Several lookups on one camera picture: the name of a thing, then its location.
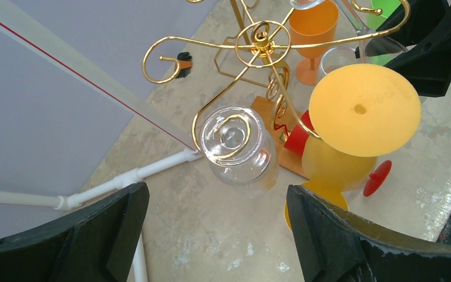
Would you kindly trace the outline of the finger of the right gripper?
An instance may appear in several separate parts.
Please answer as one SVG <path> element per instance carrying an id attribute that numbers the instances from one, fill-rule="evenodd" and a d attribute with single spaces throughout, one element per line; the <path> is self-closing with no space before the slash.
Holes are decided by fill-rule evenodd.
<path id="1" fill-rule="evenodd" d="M 438 98 L 451 83 L 451 1 L 410 1 L 397 32 L 367 41 L 356 57 L 400 73 L 419 95 Z"/>

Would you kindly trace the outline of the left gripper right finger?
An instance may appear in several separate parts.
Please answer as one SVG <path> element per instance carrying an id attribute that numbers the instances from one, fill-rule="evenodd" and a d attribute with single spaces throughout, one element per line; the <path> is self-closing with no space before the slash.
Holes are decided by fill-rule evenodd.
<path id="1" fill-rule="evenodd" d="M 451 281 L 451 245 L 338 214 L 353 233 L 294 238 L 305 281 Z"/>

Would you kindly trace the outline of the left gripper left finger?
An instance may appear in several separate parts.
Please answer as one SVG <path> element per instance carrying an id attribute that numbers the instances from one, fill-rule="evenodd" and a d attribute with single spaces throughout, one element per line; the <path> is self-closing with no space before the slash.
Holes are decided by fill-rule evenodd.
<path id="1" fill-rule="evenodd" d="M 0 239 L 0 281 L 126 281 L 149 205 L 145 182 Z"/>

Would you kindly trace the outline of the red goblet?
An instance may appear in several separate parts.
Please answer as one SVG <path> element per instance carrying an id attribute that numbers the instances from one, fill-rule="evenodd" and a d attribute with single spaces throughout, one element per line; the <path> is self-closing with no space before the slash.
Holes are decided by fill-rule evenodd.
<path id="1" fill-rule="evenodd" d="M 310 136 L 300 125 L 294 127 L 284 147 L 301 157 L 310 188 L 324 193 L 342 193 L 363 186 L 364 196 L 370 196 L 382 186 L 392 169 L 390 160 L 379 165 L 377 157 L 340 152 Z"/>

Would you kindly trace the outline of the orange goblet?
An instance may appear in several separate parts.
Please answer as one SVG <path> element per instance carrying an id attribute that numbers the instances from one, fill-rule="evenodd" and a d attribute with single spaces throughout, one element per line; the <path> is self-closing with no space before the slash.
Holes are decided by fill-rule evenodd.
<path id="1" fill-rule="evenodd" d="M 305 10 L 294 10 L 289 19 L 291 41 L 294 45 L 306 45 L 333 41 L 338 23 L 339 10 L 332 1 Z M 297 79 L 314 86 L 322 55 L 329 46 L 298 49 L 303 60 L 295 68 Z"/>

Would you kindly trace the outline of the gold scroll wine glass rack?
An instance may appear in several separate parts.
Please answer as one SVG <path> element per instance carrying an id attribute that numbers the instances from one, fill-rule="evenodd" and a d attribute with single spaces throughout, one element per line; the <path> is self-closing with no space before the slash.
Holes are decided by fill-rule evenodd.
<path id="1" fill-rule="evenodd" d="M 233 81 L 226 86 L 219 94 L 212 98 L 209 102 L 207 102 L 194 116 L 193 122 L 191 124 L 191 136 L 196 147 L 196 150 L 204 156 L 204 153 L 200 147 L 198 136 L 196 133 L 197 129 L 197 121 L 199 117 L 203 114 L 203 112 L 209 108 L 213 103 L 215 103 L 219 98 L 221 98 L 227 91 L 229 91 L 238 81 L 242 80 L 243 75 L 251 68 L 270 68 L 272 70 L 272 74 L 275 77 L 275 85 L 279 87 L 280 90 L 280 99 L 276 104 L 276 107 L 273 110 L 271 120 L 274 121 L 280 113 L 279 107 L 282 103 L 287 104 L 287 108 L 291 112 L 295 112 L 294 105 L 292 104 L 292 100 L 287 93 L 287 87 L 285 85 L 285 81 L 281 80 L 277 70 L 279 68 L 283 68 L 284 66 L 284 58 L 288 55 L 291 49 L 305 49 L 305 48 L 316 48 L 323 46 L 337 46 L 345 43 L 351 42 L 359 42 L 364 39 L 374 39 L 382 36 L 388 36 L 394 32 L 400 30 L 401 27 L 408 21 L 411 15 L 411 6 L 408 1 L 401 1 L 401 7 L 404 10 L 404 15 L 401 21 L 391 28 L 388 28 L 384 31 L 375 31 L 374 33 L 369 33 L 367 35 L 354 36 L 352 38 L 345 38 L 339 40 L 333 40 L 329 42 L 319 43 L 319 44 L 310 44 L 310 45 L 293 45 L 291 42 L 291 34 L 288 28 L 285 26 L 286 22 L 289 20 L 294 8 L 291 7 L 290 11 L 287 13 L 282 22 L 265 20 L 265 21 L 251 21 L 250 25 L 242 26 L 239 33 L 235 37 L 235 42 L 232 45 L 218 45 L 209 42 L 197 41 L 190 38 L 182 38 L 182 37 L 174 37 L 174 36 L 166 36 L 164 38 L 156 41 L 152 46 L 147 50 L 146 54 L 142 60 L 142 74 L 143 76 L 153 84 L 165 84 L 170 82 L 171 80 L 176 79 L 177 74 L 180 70 L 179 61 L 177 58 L 159 57 L 160 61 L 169 61 L 174 62 L 174 72 L 173 74 L 163 80 L 155 80 L 150 77 L 147 73 L 146 65 L 147 59 L 153 50 L 161 43 L 170 40 L 177 40 L 186 43 L 192 43 L 195 45 L 206 46 L 209 48 L 216 48 L 219 50 L 222 49 L 233 49 L 237 59 L 244 65 L 243 70 L 234 77 Z"/>

